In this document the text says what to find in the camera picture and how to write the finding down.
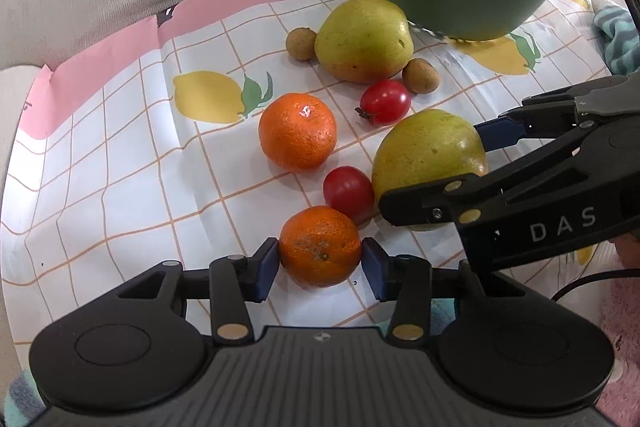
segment green pear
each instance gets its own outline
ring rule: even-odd
[[[458,174],[489,172],[482,140],[473,125],[441,109],[424,109],[399,121],[373,159],[376,201],[393,188]]]
[[[341,4],[322,24],[314,47],[325,70],[359,84],[391,78],[414,53],[404,12],[387,0]]]

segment tomato stem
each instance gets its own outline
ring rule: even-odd
[[[356,113],[358,113],[362,118],[364,118],[365,120],[368,120],[369,123],[373,123],[373,120],[371,118],[371,115],[365,111],[363,108],[361,107],[356,107]]]

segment teal towel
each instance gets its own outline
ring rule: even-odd
[[[431,301],[431,334],[439,335],[453,321],[456,314],[453,299],[433,299]],[[383,335],[389,321],[376,324]],[[44,411],[38,388],[29,371],[23,371],[12,381],[4,397],[4,420],[6,427],[26,427]]]
[[[631,13],[607,6],[596,13],[593,23],[604,36],[604,61],[613,74],[631,74],[640,69],[640,38]]]
[[[30,371],[21,372],[12,381],[4,397],[6,427],[24,427],[44,411],[38,388]]]

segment mandarin orange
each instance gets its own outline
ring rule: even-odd
[[[315,169],[334,151],[335,117],[322,100],[290,92],[264,110],[258,136],[262,151],[276,165],[292,172]]]
[[[303,286],[324,288],[341,283],[356,269],[362,255],[358,229],[330,206],[312,206],[282,227],[280,262]]]

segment cherry tomato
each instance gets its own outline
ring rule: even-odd
[[[355,167],[338,167],[327,174],[322,184],[326,204],[359,221],[373,209],[373,185],[367,175]]]
[[[409,111],[411,95],[397,80],[380,80],[370,86],[360,99],[358,114],[373,125],[390,125]]]

